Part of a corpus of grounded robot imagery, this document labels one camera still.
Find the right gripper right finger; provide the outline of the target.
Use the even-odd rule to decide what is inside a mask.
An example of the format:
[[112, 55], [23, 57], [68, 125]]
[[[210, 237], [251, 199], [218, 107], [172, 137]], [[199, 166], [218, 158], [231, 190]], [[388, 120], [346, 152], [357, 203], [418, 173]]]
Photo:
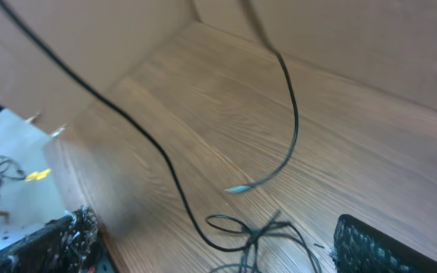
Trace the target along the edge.
[[332, 259], [341, 273], [437, 273], [437, 261], [348, 214], [338, 218]]

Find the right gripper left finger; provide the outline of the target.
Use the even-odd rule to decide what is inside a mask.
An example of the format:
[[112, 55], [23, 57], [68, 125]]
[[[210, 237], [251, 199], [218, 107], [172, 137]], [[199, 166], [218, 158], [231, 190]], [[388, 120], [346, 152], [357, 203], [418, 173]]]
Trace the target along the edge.
[[87, 272], [99, 248], [99, 222], [83, 206], [1, 249], [0, 273]]

